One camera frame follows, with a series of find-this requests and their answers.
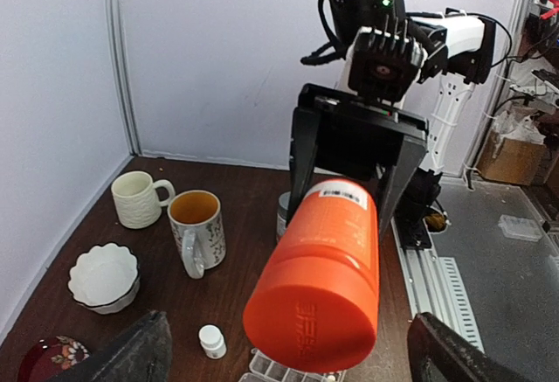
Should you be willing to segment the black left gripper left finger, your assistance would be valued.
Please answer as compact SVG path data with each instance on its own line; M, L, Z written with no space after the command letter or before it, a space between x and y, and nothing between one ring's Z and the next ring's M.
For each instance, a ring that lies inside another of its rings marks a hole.
M172 363L167 314L150 311L100 351L52 381L166 381Z

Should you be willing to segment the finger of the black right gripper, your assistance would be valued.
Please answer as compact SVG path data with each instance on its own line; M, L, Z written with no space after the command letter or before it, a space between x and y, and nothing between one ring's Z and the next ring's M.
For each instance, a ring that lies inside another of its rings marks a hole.
M382 242L397 204L426 154L426 140L404 136L396 160L386 167L376 190L378 234Z
M286 215L288 225L307 193L314 174L320 120L320 114L312 109L297 107L293 111L289 155L291 189Z

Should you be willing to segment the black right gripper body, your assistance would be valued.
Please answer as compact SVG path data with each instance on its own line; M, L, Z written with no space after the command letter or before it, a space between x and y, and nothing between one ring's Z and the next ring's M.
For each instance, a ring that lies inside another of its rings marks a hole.
M413 113L340 90L307 83L296 107L309 149L297 149L303 164L360 180L377 166L421 164L427 153L428 121Z

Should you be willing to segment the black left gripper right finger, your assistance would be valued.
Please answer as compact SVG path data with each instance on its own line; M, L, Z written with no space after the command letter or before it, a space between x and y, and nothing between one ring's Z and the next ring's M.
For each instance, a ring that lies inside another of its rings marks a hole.
M418 313L407 333L414 381L525 381L492 360L429 312Z

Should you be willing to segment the clear plastic pill organizer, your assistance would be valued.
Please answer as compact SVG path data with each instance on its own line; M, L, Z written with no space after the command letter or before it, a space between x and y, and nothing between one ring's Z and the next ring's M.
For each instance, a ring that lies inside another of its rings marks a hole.
M252 349L249 371L239 382L342 382L346 371L312 373L302 372L271 360L257 348Z

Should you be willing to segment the orange pill bottle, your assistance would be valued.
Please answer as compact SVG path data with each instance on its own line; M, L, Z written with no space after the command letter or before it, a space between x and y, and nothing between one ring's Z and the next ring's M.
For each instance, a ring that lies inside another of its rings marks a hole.
M266 263L245 334L286 367L347 370L375 346L379 299L376 204L359 184L329 179L308 191Z

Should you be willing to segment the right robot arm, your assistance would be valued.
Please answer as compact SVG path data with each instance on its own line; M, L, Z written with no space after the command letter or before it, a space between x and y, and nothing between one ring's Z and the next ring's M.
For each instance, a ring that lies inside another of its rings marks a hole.
M292 217L316 169L377 178L379 233L428 249L446 148L491 71L496 23L461 10L408 12L404 0L318 0L325 45L305 66L342 60L337 88L306 84L293 111Z

